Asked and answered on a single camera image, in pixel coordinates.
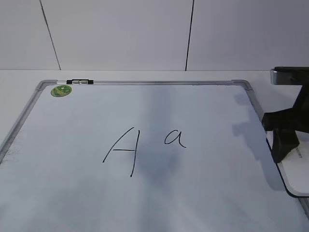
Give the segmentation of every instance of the green sticker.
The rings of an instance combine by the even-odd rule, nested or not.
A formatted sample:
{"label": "green sticker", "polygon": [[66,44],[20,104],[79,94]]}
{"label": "green sticker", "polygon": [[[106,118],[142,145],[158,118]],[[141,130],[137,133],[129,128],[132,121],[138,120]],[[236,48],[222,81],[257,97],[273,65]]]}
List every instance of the green sticker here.
{"label": "green sticker", "polygon": [[54,97],[64,97],[72,92],[72,88],[70,86],[57,86],[53,88],[51,94]]}

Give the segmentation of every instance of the whiteboard surface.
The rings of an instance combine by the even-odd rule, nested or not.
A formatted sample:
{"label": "whiteboard surface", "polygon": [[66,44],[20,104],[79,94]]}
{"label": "whiteboard surface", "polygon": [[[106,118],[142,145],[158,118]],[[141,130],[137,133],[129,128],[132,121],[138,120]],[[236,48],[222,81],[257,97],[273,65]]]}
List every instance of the whiteboard surface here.
{"label": "whiteboard surface", "polygon": [[[4,157],[0,231],[308,231],[241,87],[72,87],[46,87]],[[130,177],[134,151],[102,161],[132,127]]]}

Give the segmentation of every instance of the black bracket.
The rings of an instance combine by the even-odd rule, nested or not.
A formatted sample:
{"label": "black bracket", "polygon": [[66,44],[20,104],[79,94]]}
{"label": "black bracket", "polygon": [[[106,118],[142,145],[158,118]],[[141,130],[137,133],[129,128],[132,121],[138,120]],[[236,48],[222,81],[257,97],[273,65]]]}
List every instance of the black bracket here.
{"label": "black bracket", "polygon": [[302,85],[292,108],[265,113],[262,119],[266,131],[273,131],[271,155],[275,163],[298,147],[295,131],[309,133],[309,67],[276,67],[271,71],[276,85]]}

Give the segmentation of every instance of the black line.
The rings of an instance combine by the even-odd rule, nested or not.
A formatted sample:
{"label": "black line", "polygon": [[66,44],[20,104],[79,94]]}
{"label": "black line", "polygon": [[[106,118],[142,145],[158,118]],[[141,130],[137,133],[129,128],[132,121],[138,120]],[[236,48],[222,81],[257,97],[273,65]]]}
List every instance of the black line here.
{"label": "black line", "polygon": [[187,65],[188,65],[188,57],[189,57],[189,48],[190,48],[190,39],[191,39],[191,28],[192,28],[193,11],[194,11],[194,0],[192,0],[192,12],[191,12],[190,30],[189,30],[189,39],[188,39],[188,48],[187,48],[187,59],[185,60],[185,69],[184,69],[185,71],[187,71]]}
{"label": "black line", "polygon": [[173,130],[172,132],[170,132],[170,133],[165,137],[165,140],[164,140],[164,143],[165,143],[165,144],[171,144],[172,142],[174,142],[174,141],[178,138],[179,135],[178,135],[174,140],[172,140],[171,142],[169,142],[169,143],[166,142],[166,139],[167,139],[167,138],[169,137],[169,135],[172,134],[174,131],[177,131],[177,132],[178,132],[178,130]]}
{"label": "black line", "polygon": [[113,151],[135,151],[135,150],[127,150],[127,149],[113,149]]}
{"label": "black line", "polygon": [[179,142],[180,146],[182,146],[182,147],[184,147],[184,148],[187,148],[186,146],[182,145],[182,143],[180,142],[181,136],[182,136],[182,133],[180,132],[180,133],[179,133],[178,142]]}
{"label": "black line", "polygon": [[53,45],[53,49],[54,49],[54,52],[55,52],[55,56],[56,56],[56,59],[57,59],[57,62],[58,62],[58,66],[59,66],[59,69],[61,70],[60,63],[59,63],[59,60],[58,60],[58,56],[57,56],[57,53],[56,53],[56,49],[55,49],[55,46],[54,46],[54,41],[53,41],[53,38],[52,38],[52,34],[50,33],[50,30],[49,30],[49,26],[48,26],[48,23],[47,23],[45,11],[44,11],[44,9],[43,9],[43,5],[42,5],[42,1],[41,1],[41,0],[40,0],[40,4],[41,4],[42,13],[43,13],[43,16],[44,16],[44,20],[45,20],[45,23],[46,23],[46,26],[47,26],[47,29],[48,29],[49,37],[50,37],[50,40],[52,41],[52,45]]}
{"label": "black line", "polygon": [[132,130],[134,127],[132,127],[131,129],[129,129],[126,133],[124,133],[117,141],[116,143],[114,143],[114,145],[110,148],[110,150],[108,151],[107,155],[105,156],[104,161],[106,160],[107,156],[109,155],[109,153],[111,152],[111,150],[113,149],[113,147],[117,144],[117,142],[119,142],[119,140],[121,140],[130,130]]}
{"label": "black line", "polygon": [[136,140],[135,153],[134,153],[134,163],[133,163],[132,173],[131,173],[131,176],[130,176],[130,177],[132,177],[133,172],[134,172],[134,168],[135,168],[136,150],[137,150],[137,144],[139,143],[139,138],[140,138],[140,130],[139,130],[139,134],[138,134],[137,140]]}

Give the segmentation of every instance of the white wall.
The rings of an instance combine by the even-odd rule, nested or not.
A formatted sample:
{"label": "white wall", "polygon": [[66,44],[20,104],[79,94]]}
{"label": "white wall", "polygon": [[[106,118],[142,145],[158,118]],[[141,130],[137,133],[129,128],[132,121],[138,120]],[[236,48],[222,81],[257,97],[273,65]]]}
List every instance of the white wall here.
{"label": "white wall", "polygon": [[0,0],[0,69],[59,69],[39,0]]}
{"label": "white wall", "polygon": [[191,0],[43,0],[63,70],[184,70]]}
{"label": "white wall", "polygon": [[[61,69],[184,70],[193,0],[42,0]],[[309,0],[195,0],[188,70],[309,66]],[[0,0],[0,69],[58,69],[39,0]]]}
{"label": "white wall", "polygon": [[195,0],[188,70],[309,66],[309,0]]}

